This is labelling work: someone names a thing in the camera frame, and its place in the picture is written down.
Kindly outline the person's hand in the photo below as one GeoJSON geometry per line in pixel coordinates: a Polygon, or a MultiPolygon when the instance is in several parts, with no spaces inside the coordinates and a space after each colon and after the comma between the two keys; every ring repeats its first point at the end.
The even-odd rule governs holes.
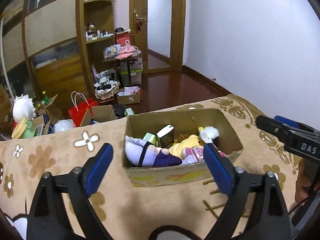
{"type": "Polygon", "coordinates": [[[298,204],[309,196],[309,190],[317,172],[318,165],[311,161],[301,159],[298,164],[296,180],[295,202],[298,204]]]}

